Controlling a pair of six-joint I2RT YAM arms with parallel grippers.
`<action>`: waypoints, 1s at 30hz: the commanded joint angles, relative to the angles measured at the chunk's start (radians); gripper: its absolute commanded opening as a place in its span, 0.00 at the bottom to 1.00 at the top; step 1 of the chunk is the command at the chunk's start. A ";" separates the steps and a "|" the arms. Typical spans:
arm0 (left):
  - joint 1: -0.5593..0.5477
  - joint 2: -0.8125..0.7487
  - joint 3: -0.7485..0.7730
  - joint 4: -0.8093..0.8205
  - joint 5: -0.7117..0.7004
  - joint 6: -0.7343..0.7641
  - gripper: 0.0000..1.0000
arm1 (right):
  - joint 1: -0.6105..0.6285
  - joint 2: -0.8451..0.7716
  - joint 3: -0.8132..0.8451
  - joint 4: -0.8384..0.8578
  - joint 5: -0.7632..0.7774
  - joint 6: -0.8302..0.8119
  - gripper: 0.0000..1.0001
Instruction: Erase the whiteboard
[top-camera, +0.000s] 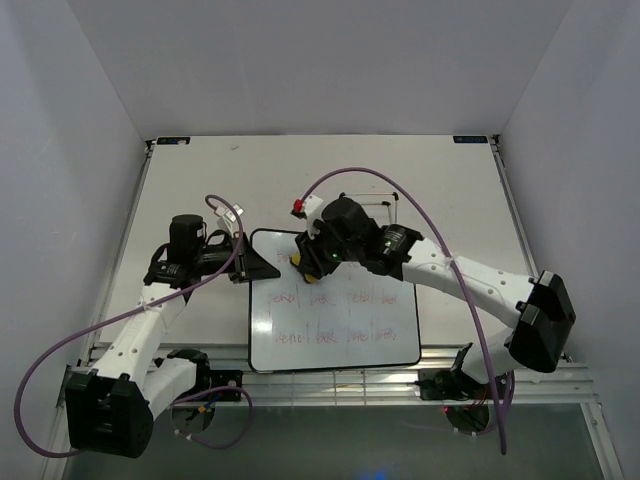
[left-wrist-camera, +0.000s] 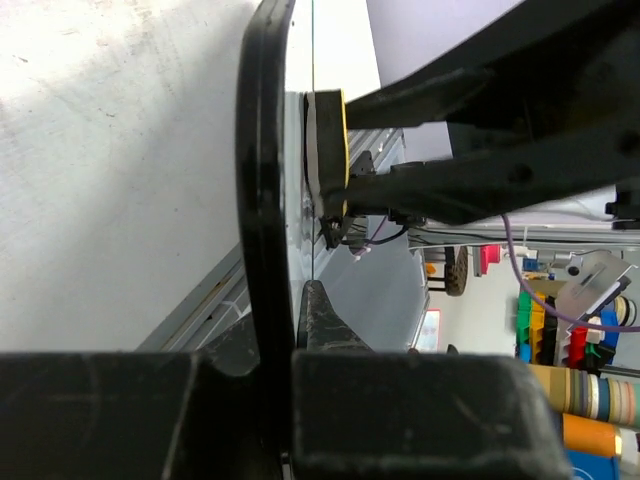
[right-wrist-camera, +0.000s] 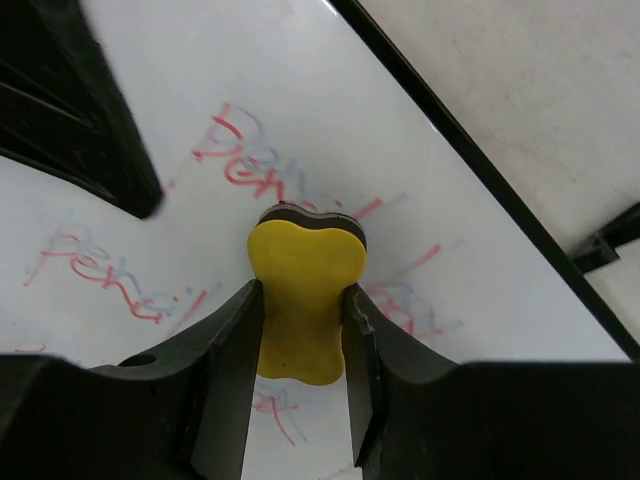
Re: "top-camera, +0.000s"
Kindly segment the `yellow whiteboard eraser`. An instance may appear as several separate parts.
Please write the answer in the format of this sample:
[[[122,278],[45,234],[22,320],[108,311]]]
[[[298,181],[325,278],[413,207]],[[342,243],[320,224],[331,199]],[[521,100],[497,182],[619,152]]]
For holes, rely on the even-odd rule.
[[[313,262],[301,252],[296,252],[291,255],[290,264],[296,269],[307,284],[316,283],[322,278]]]

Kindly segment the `black framed whiteboard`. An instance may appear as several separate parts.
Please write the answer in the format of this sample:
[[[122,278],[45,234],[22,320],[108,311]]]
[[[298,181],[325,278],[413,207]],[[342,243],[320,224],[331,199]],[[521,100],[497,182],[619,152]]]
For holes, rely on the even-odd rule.
[[[316,284],[290,262],[295,233],[256,230],[280,275],[250,286],[249,364],[257,373],[406,366],[421,357],[415,287],[341,264]]]

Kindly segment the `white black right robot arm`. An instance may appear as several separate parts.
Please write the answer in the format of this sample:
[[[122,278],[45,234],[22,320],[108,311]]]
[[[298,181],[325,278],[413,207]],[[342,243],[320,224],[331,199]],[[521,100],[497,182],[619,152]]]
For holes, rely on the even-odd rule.
[[[466,257],[451,258],[420,232],[399,224],[380,226],[349,197],[325,202],[297,200],[292,213],[306,222],[292,258],[308,282],[357,263],[378,276],[422,285],[460,300],[472,300],[510,328],[506,349],[518,364],[553,372],[563,354],[576,314],[562,277],[511,274]]]

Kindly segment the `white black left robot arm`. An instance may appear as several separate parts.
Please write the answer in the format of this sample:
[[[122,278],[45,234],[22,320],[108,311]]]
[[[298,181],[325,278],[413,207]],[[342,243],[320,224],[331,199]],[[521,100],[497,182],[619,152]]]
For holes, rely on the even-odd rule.
[[[209,409],[217,401],[240,399],[240,378],[213,372],[204,352],[176,349],[164,358],[156,353],[202,278],[221,272],[239,284],[279,277],[241,232],[241,213],[238,206],[219,212],[218,244],[210,243],[202,216],[172,219],[169,241],[152,256],[134,314],[91,369],[66,383],[73,448],[137,458],[157,417],[176,400],[202,399]]]

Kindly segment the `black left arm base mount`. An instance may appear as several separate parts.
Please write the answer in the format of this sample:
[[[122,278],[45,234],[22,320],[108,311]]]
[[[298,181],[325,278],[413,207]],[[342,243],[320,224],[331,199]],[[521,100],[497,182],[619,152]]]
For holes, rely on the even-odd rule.
[[[238,402],[243,394],[230,389],[240,388],[243,382],[243,372],[241,370],[206,370],[204,376],[198,381],[195,392],[199,393],[207,389],[225,387],[225,390],[209,393],[204,396],[205,403],[217,402]]]

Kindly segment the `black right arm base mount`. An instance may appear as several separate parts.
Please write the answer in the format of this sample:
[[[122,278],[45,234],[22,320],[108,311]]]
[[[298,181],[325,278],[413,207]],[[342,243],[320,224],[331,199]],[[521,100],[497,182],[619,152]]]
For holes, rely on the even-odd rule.
[[[493,399],[481,349],[468,343],[456,354],[451,367],[420,369],[414,384],[421,400],[458,401],[461,406],[445,406],[444,413],[454,429],[467,435],[481,435],[497,427],[495,412],[487,404]]]

